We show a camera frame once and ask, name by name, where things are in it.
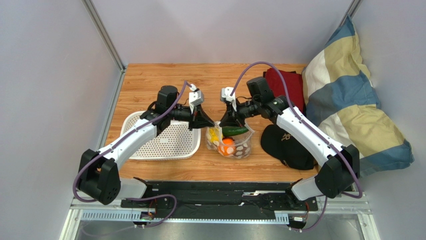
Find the green cucumber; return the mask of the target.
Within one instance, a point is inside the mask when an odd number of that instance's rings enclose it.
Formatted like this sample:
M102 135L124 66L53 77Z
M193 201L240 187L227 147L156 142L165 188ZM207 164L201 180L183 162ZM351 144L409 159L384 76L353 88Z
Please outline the green cucumber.
M221 128L222 135L227 137L238 136L247 133L249 130L244 127L225 126Z

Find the yellow lemon toy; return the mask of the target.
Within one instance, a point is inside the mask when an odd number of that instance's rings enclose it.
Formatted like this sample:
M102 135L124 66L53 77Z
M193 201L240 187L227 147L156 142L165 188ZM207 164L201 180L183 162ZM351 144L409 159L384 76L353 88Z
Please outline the yellow lemon toy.
M215 128L209 128L208 131L206 132L206 137L209 140L210 143L212 143L213 145L218 146L220 144L221 139L223 138L222 135L218 135L217 134L217 130Z

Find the orange fruit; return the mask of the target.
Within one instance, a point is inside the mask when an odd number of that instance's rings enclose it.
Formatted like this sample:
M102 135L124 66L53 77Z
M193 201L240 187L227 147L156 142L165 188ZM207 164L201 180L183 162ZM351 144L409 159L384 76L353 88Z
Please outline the orange fruit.
M235 141L230 137L223 138L218 146L218 152L225 157L233 155L236 152Z

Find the clear zip top bag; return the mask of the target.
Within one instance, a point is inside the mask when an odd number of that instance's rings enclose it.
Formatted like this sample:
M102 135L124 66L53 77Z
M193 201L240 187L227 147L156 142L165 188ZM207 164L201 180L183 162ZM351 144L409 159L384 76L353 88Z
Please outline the clear zip top bag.
M205 133L205 144L206 144L206 147L209 150L216 151L217 153L219 153L218 152L219 145L216 146L216 145L214 145L214 144L212 144L212 143L209 142L209 140L207 139L207 131L210 128L214 128L214 129L217 130L217 135L222 135L222 127L219 126L219 123L220 122L217 121L215 123L214 127L208 127L207 130L206 130L206 133ZM249 131L246 132L246 133L244 133L244 134L236 135L236 136L231 136L231 137L228 137L228 138L232 138L235 141L236 150L242 150L242 149L250 148L251 152L252 152L252 148L253 148L252 147L252 136L254 135L255 131L251 127L249 127L249 125L247 123L244 126L240 126L240 127L246 127Z

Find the red grape bunch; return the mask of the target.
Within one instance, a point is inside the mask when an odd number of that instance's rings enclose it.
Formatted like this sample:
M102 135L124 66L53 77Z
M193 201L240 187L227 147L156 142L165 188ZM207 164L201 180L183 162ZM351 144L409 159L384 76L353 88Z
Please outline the red grape bunch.
M242 150L236 150L233 154L229 155L228 157L231 159L244 159L247 158L251 154L250 148L245 148Z

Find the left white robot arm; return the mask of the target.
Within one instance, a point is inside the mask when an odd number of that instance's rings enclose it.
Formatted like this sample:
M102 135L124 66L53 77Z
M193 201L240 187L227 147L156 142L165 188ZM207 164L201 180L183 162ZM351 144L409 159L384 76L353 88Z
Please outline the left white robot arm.
M123 135L99 150L86 150L72 184L74 197L83 203L99 202L109 205L115 199L141 199L148 184L139 178L120 178L119 170L143 145L158 137L172 121L188 123L188 129L213 127L214 121L202 108L203 92L193 84L189 87L188 106L179 104L185 88L165 85L159 90L156 101L139 117Z

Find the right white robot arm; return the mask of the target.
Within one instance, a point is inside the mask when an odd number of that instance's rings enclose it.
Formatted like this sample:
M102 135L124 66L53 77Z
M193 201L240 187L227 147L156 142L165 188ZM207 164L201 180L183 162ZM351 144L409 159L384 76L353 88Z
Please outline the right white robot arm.
M314 157L320 170L317 175L297 181L290 188L293 198L303 201L325 196L334 199L357 183L360 152L352 144L343 145L310 122L284 95L274 96L267 80L256 77L247 82L251 98L240 103L234 88L221 89L220 100L226 112L220 127L243 127L247 118L262 116L288 132Z

